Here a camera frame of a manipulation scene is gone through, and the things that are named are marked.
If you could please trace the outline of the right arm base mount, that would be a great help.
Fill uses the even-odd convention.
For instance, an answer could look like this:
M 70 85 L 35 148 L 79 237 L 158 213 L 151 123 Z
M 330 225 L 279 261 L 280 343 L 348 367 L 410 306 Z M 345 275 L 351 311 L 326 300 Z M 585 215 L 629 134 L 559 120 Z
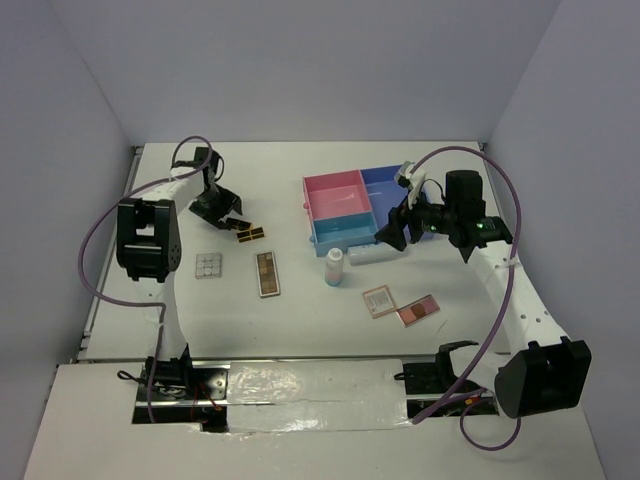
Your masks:
M 479 344 L 474 341 L 450 342 L 440 346 L 430 360 L 403 364 L 401 370 L 394 375 L 394 380 L 404 385 L 410 425 L 416 425 L 416 417 L 436 404 L 458 380 L 451 354 L 470 353 L 470 358 L 473 359 L 478 349 Z M 494 396 L 488 391 L 480 390 L 481 387 L 468 377 L 429 419 L 460 417 L 467 407 L 471 407 L 468 411 L 470 415 L 497 415 L 499 408 Z

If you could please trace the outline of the black gold lipstick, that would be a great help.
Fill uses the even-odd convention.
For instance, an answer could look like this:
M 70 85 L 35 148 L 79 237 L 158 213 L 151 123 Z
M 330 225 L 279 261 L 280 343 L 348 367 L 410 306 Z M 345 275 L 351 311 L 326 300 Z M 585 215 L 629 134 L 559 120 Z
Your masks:
M 224 225 L 234 231 L 248 231 L 252 228 L 250 222 L 228 217 L 224 220 Z
M 236 232 L 236 238 L 239 243 L 246 243 L 265 237 L 265 231 L 262 227 L 250 228 Z

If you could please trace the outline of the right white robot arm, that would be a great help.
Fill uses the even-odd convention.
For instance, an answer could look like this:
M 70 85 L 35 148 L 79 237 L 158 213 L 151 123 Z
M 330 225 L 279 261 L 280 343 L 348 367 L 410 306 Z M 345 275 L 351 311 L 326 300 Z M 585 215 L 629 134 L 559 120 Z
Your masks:
M 467 381 L 487 389 L 512 419 L 578 405 L 592 360 L 583 340 L 573 340 L 548 312 L 516 253 L 504 221 L 486 213 L 483 181 L 472 170 L 445 176 L 440 203 L 423 191 L 426 175 L 411 163 L 396 182 L 406 189 L 375 237 L 398 251 L 426 233 L 445 236 L 484 286 L 498 310 L 482 342 L 444 344 L 436 355 L 437 384 L 446 398 Z

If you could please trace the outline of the silver white pan palette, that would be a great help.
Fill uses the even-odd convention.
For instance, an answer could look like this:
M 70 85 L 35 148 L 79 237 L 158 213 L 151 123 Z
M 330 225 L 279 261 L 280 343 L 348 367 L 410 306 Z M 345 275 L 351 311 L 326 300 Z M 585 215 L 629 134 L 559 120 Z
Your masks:
M 222 276 L 222 254 L 219 252 L 200 253 L 195 258 L 195 278 L 213 279 Z

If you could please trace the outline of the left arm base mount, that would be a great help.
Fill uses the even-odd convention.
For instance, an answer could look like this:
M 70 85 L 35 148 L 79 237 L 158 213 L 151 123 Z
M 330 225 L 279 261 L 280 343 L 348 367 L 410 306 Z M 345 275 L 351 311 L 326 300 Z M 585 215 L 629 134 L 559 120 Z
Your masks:
M 136 375 L 119 370 L 117 378 L 137 387 L 133 424 L 195 424 L 207 433 L 227 433 L 229 370 L 229 364 L 198 362 L 187 383 L 158 378 L 151 389 L 145 368 Z

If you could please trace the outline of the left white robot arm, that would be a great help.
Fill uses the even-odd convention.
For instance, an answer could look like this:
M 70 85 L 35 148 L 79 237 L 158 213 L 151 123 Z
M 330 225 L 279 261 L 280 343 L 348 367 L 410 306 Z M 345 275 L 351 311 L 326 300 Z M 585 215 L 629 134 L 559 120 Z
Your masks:
M 134 282 L 140 301 L 154 306 L 146 318 L 158 331 L 145 361 L 145 376 L 173 398 L 195 389 L 188 343 L 175 300 L 175 272 L 182 261 L 178 215 L 187 209 L 219 230 L 244 231 L 241 197 L 220 186 L 224 159 L 207 147 L 195 149 L 191 161 L 172 164 L 171 181 L 154 186 L 117 206 L 116 259 Z

